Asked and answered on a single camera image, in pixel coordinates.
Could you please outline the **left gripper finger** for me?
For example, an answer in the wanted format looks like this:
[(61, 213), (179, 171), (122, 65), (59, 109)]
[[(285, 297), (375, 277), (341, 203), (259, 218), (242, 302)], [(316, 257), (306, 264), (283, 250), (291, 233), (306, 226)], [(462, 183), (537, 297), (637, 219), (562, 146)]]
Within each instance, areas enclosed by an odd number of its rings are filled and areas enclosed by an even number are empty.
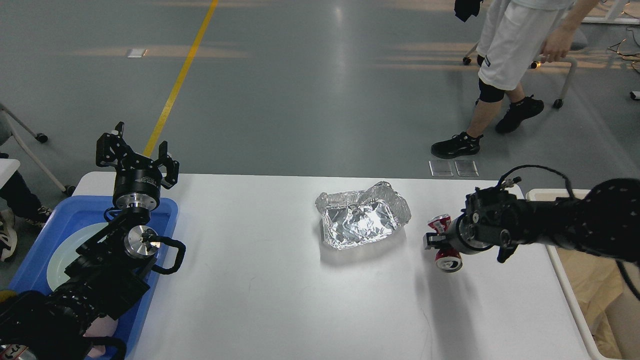
[(114, 167), (116, 170), (134, 169), (134, 150), (124, 140), (123, 121), (111, 132), (103, 133), (96, 141), (94, 162), (98, 167)]
[(169, 153), (169, 142), (162, 141), (158, 146), (158, 158), (151, 162), (151, 167), (158, 170), (164, 167), (165, 175), (160, 177), (160, 185), (165, 189), (171, 189), (178, 183), (179, 162), (174, 160)]

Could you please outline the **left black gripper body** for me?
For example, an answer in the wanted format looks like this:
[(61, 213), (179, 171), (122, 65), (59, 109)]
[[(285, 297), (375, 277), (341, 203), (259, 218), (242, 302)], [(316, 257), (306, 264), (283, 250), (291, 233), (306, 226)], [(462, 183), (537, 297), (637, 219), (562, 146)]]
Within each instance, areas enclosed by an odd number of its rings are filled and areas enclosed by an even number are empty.
[(154, 167), (131, 170), (118, 168), (112, 204), (120, 210), (140, 207), (153, 211), (160, 205), (161, 180), (161, 171)]

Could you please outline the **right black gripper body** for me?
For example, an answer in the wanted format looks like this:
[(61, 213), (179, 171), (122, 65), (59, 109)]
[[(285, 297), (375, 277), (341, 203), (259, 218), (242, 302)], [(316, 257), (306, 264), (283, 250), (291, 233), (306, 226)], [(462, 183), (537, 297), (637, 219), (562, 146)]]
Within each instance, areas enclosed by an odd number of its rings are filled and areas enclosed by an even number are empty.
[(459, 215), (445, 231), (449, 246), (463, 255), (477, 255), (493, 248), (493, 244), (476, 239), (476, 231), (465, 215)]

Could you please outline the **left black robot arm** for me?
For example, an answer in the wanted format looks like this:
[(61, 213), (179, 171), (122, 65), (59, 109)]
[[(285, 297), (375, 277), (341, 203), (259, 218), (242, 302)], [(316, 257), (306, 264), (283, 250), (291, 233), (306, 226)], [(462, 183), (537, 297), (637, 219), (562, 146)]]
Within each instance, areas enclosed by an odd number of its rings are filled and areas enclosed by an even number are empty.
[(149, 226), (161, 189), (178, 182), (179, 162), (166, 141), (153, 160), (136, 153), (123, 136), (120, 121), (96, 142), (96, 165), (116, 171), (116, 216), (76, 248), (77, 258), (64, 270), (69, 279), (50, 294), (29, 290), (1, 301), (3, 360), (83, 360), (94, 346), (112, 347), (112, 357), (123, 360), (124, 341), (87, 336), (87, 330), (98, 318), (117, 320), (133, 308), (150, 290), (149, 272), (170, 275), (181, 268), (185, 244)]

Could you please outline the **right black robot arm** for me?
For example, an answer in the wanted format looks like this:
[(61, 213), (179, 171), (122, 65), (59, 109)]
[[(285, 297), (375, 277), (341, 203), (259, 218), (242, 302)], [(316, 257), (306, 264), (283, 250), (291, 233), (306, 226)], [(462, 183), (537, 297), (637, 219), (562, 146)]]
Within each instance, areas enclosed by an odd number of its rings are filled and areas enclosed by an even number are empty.
[(429, 221), (425, 249), (436, 249), (436, 266), (443, 272), (462, 268), (462, 255), (498, 248), (500, 264), (520, 245), (544, 244), (615, 260), (622, 280), (634, 297), (624, 264), (639, 265), (640, 182), (612, 178), (577, 198), (562, 174), (567, 196), (552, 201), (519, 199), (509, 192), (521, 178), (503, 174), (496, 185), (467, 194), (461, 215), (443, 214)]

